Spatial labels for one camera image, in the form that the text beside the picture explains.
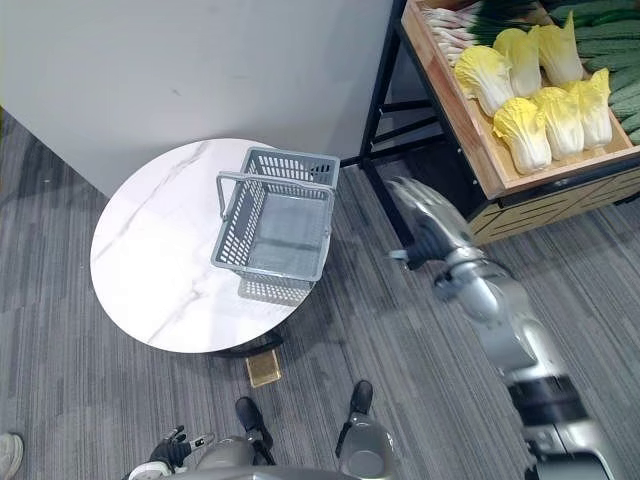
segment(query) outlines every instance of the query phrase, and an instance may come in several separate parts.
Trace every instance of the cucumber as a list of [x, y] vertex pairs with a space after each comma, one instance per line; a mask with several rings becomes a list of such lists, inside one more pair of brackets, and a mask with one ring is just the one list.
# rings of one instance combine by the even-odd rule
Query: cucumber
[[575, 35], [577, 41], [640, 38], [640, 20], [620, 20], [597, 27], [580, 27], [575, 29]]
[[640, 65], [623, 68], [614, 72], [609, 77], [609, 88], [612, 92], [617, 92], [627, 85], [631, 85], [634, 81], [640, 79]]
[[629, 135], [629, 140], [631, 140], [631, 143], [633, 143], [634, 145], [639, 145], [640, 144], [640, 130], [636, 130], [631, 135]]
[[618, 103], [638, 96], [640, 96], [640, 79], [636, 80], [631, 85], [621, 88], [617, 92], [613, 92], [609, 96], [609, 103]]
[[549, 15], [564, 23], [571, 10], [573, 10], [573, 18], [576, 19], [587, 15], [604, 15], [613, 10], [630, 10], [634, 6], [635, 0], [596, 0], [575, 5], [560, 5], [551, 10]]
[[621, 124], [625, 132], [631, 133], [640, 130], [640, 112], [634, 113]]
[[593, 21], [598, 18], [598, 15], [585, 15], [573, 19], [573, 28], [589, 27], [593, 25]]
[[640, 39], [584, 40], [578, 43], [580, 57], [596, 57], [598, 55], [623, 53], [631, 50], [640, 50]]
[[635, 115], [638, 112], [638, 106], [633, 102], [622, 101], [611, 105], [611, 111], [618, 120]]
[[631, 50], [624, 53], [609, 53], [608, 55], [599, 55], [593, 57], [585, 63], [585, 67], [590, 72], [595, 72], [601, 68], [608, 68], [609, 71], [617, 70], [640, 65], [640, 50]]
[[616, 10], [600, 17], [596, 17], [592, 26], [603, 25], [605, 23], [619, 22], [620, 20], [640, 20], [640, 10]]

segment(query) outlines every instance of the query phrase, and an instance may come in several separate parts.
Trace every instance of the chinese cabbage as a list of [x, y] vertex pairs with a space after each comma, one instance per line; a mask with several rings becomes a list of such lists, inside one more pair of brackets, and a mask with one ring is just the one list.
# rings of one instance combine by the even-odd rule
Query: chinese cabbage
[[544, 113], [526, 98], [515, 97], [496, 112], [493, 131], [511, 151], [516, 170], [532, 173], [551, 165]]
[[577, 97], [558, 87], [545, 87], [531, 100], [544, 113], [551, 156], [559, 160], [581, 152], [584, 131]]
[[553, 85], [580, 80], [584, 73], [573, 31], [573, 12], [564, 24], [540, 27], [540, 65]]
[[493, 117], [504, 102], [513, 97], [509, 78], [511, 63], [490, 47], [466, 48], [454, 73], [467, 98], [477, 98], [482, 111]]
[[584, 148], [603, 147], [611, 142], [609, 118], [609, 70], [598, 70], [589, 80], [570, 82], [565, 90], [577, 98], [584, 130]]
[[518, 97], [528, 97], [540, 89], [539, 29], [536, 25], [529, 33], [525, 33], [518, 28], [507, 28], [500, 32], [493, 43], [493, 48], [513, 65], [510, 72], [511, 87]]

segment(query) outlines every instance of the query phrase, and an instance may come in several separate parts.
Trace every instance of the white sneaker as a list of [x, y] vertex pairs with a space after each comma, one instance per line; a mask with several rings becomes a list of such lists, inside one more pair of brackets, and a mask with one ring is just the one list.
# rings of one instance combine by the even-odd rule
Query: white sneaker
[[0, 435], [0, 480], [10, 480], [22, 463], [24, 445], [22, 439], [13, 433]]

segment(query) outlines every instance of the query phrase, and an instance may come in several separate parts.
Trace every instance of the wooden crate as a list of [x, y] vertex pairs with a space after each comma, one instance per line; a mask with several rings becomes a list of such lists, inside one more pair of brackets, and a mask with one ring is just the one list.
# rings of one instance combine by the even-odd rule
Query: wooden crate
[[[516, 172], [507, 146], [492, 132], [491, 119], [482, 113], [477, 100], [468, 100], [463, 95], [453, 69], [442, 55], [421, 13], [425, 7], [456, 10], [469, 3], [473, 2], [408, 0], [402, 24], [487, 198], [498, 198], [596, 166], [640, 156], [640, 146], [631, 144], [616, 118], [610, 114], [613, 140], [609, 145], [562, 161], [554, 160], [550, 167], [530, 175]], [[541, 24], [550, 22], [542, 7], [529, 20]]]
[[489, 205], [471, 222], [476, 241], [489, 243], [609, 205], [640, 191], [640, 168], [512, 207]]

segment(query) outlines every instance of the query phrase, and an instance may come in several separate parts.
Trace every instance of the white wall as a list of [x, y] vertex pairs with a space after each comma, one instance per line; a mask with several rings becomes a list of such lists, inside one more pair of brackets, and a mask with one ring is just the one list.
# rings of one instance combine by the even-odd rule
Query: white wall
[[107, 195], [198, 139], [359, 149], [391, 0], [0, 0], [0, 102]]

